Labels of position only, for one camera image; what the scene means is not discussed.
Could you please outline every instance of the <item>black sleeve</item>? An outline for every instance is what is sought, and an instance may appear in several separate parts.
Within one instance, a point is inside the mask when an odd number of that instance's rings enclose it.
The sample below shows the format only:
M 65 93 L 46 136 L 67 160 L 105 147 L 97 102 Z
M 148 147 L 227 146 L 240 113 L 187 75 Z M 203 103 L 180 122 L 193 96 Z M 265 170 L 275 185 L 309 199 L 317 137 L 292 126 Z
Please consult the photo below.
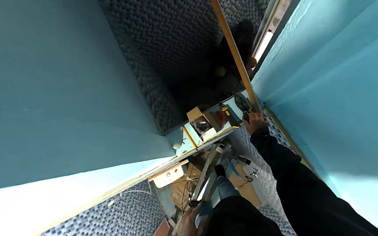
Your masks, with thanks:
M 250 142 L 269 164 L 282 207 L 297 235 L 378 235 L 378 228 L 338 198 L 268 128 L 255 131 Z

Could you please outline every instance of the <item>jeans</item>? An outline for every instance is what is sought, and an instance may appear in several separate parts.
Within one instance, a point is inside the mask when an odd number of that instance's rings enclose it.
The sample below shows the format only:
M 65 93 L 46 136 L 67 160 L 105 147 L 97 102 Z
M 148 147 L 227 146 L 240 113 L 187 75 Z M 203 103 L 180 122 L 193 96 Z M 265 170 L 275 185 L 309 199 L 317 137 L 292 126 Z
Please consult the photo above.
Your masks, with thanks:
M 227 198 L 229 196 L 241 196 L 239 191 L 237 191 L 233 184 L 224 176 L 218 176 L 217 178 L 218 183 L 218 193 L 220 194 L 220 200 Z M 201 219 L 205 215 L 209 215 L 213 210 L 213 206 L 209 201 L 201 202 L 201 207 L 195 219 L 195 226 L 198 228 Z

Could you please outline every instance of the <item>blue wall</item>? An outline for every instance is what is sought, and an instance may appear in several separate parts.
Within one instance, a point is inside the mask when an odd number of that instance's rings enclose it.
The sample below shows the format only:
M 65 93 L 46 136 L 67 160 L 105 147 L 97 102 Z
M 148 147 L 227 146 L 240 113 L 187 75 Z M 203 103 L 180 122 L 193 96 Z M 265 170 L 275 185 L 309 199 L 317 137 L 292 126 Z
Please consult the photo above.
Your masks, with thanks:
M 0 187 L 171 155 L 97 1 L 0 0 Z
M 318 174 L 378 227 L 378 0 L 302 0 L 252 84 Z

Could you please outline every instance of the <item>black jacket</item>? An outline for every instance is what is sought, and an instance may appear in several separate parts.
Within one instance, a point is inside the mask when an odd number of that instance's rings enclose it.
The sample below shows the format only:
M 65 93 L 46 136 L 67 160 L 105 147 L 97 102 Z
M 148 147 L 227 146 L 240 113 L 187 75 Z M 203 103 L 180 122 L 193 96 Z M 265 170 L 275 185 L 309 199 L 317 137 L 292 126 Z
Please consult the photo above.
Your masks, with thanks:
M 262 158 L 271 167 L 284 212 L 299 236 L 378 236 L 373 226 L 301 164 L 301 157 L 280 145 L 262 128 L 251 136 Z M 204 235 L 282 235 L 276 223 L 263 216 L 243 197 L 220 201 L 210 213 Z

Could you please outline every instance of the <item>person's hand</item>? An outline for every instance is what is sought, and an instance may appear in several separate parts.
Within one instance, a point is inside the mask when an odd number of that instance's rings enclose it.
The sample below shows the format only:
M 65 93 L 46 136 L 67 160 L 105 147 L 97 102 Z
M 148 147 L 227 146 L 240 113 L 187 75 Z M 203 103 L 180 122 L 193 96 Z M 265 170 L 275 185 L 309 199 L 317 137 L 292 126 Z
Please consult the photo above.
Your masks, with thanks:
M 204 218 L 203 217 L 201 223 L 199 224 L 199 227 L 196 228 L 195 226 L 195 219 L 196 215 L 199 212 L 199 209 L 201 207 L 201 204 L 199 204 L 197 207 L 191 207 L 189 208 L 185 214 L 183 215 L 182 221 L 180 222 L 179 230 L 177 235 L 178 236 L 198 236 L 201 235 L 203 228 L 205 226 L 204 224 Z
M 256 130 L 268 127 L 269 123 L 265 120 L 263 113 L 249 113 L 249 122 L 245 119 L 242 120 L 246 130 L 252 135 Z

